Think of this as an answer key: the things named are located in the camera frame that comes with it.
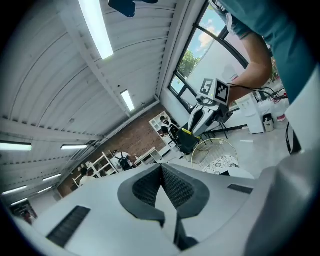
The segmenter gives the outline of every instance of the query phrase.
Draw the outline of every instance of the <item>corrugated metal ceiling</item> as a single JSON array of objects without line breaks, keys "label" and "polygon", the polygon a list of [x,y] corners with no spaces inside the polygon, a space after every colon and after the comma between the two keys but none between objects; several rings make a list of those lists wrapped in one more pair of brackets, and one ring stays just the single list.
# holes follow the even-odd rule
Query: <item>corrugated metal ceiling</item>
[{"label": "corrugated metal ceiling", "polygon": [[[46,184],[42,179],[74,166],[75,161],[70,159],[76,152],[61,151],[62,144],[87,143],[90,135],[103,136],[125,122],[129,117],[123,111],[127,107],[121,92],[129,90],[137,110],[154,101],[177,4],[177,0],[137,2],[135,16],[127,18],[101,0],[114,51],[113,56],[102,60],[78,1],[63,1],[71,12],[78,42],[61,18],[57,2],[37,3],[16,29],[1,58],[0,121],[88,138],[65,141],[39,137],[36,132],[27,136],[23,129],[20,134],[2,131],[0,140],[32,143],[30,152],[0,152],[1,192],[28,184],[27,190],[6,196],[8,204],[56,185],[59,179]],[[77,43],[85,46],[94,67],[88,66]],[[98,70],[103,81],[92,68]]]}]

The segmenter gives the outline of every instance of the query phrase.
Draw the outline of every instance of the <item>table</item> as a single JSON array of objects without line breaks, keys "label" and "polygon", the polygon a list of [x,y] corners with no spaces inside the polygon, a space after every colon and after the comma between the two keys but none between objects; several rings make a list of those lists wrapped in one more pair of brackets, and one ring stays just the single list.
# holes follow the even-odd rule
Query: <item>table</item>
[{"label": "table", "polygon": [[162,157],[158,153],[155,147],[152,147],[148,152],[144,153],[142,156],[138,157],[134,162],[137,166],[139,164],[147,165],[148,163],[145,160],[148,160],[150,156],[158,163]]}]

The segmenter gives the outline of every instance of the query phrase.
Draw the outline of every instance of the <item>bottle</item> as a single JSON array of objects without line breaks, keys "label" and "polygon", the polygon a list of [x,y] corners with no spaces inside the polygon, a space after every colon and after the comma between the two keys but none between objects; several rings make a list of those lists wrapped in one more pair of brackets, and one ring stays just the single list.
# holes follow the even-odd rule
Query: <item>bottle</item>
[{"label": "bottle", "polygon": [[273,103],[272,106],[272,116],[274,120],[274,127],[276,129],[285,129],[288,124],[285,112],[289,107],[288,99],[282,99],[276,103]]}]

